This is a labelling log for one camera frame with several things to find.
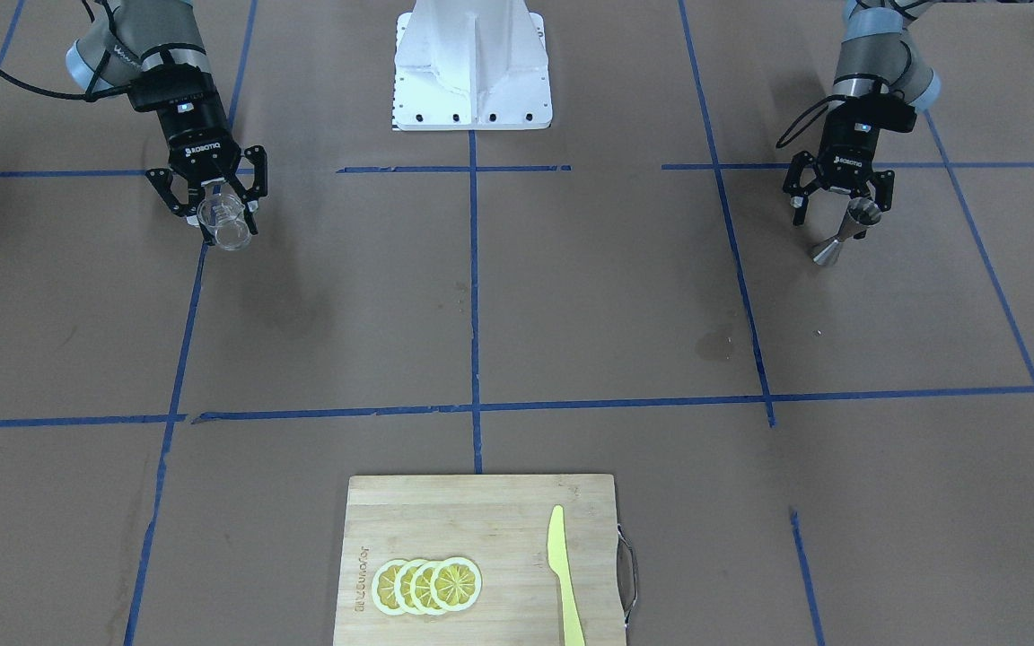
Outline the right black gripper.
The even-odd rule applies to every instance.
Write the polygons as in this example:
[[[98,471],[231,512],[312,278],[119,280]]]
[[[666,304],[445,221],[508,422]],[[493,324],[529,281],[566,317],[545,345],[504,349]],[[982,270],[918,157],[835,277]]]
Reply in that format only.
[[[258,204],[269,195],[266,148],[254,144],[241,150],[232,136],[222,103],[173,103],[162,107],[162,131],[168,139],[168,167],[147,170],[146,179],[169,212],[197,226],[202,185],[225,181],[243,203],[247,230],[256,236]],[[237,177],[242,163],[253,172],[253,183],[247,188]],[[180,199],[173,189],[175,179],[185,180],[185,199]]]

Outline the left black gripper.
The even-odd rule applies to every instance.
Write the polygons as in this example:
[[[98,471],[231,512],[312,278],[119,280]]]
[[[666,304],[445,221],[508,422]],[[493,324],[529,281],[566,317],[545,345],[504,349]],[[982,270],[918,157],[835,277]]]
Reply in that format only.
[[[783,191],[793,209],[792,226],[804,225],[810,196],[817,189],[840,195],[866,197],[870,216],[888,212],[893,205],[895,171],[873,171],[880,129],[864,122],[828,116],[822,127],[818,154],[796,153],[786,173]],[[805,170],[815,179],[803,183]]]

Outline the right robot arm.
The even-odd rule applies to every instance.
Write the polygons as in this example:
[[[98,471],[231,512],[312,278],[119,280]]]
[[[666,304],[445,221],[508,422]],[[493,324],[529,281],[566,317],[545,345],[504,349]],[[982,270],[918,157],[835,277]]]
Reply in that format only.
[[[267,195],[267,153],[233,139],[189,1],[102,1],[66,69],[91,98],[126,94],[136,113],[154,113],[168,143],[168,167],[145,176],[173,215],[204,242],[242,249]]]

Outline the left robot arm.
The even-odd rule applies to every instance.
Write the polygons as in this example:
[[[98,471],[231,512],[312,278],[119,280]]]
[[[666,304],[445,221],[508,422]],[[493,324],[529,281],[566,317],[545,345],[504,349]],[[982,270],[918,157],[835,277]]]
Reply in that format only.
[[[776,142],[785,148],[818,118],[824,119],[817,154],[796,153],[783,190],[793,225],[807,220],[810,196],[820,189],[869,199],[882,212],[893,205],[895,173],[874,170],[883,131],[910,134],[919,114],[939,98],[941,78],[920,54],[908,28],[932,1],[846,1],[845,32],[828,97],[808,107]]]

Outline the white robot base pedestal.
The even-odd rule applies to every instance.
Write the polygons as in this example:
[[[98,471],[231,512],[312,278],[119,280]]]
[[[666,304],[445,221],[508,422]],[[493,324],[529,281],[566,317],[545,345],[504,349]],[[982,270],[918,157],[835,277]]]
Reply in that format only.
[[[395,37],[394,130],[553,123],[545,21],[524,1],[417,1],[397,18]]]

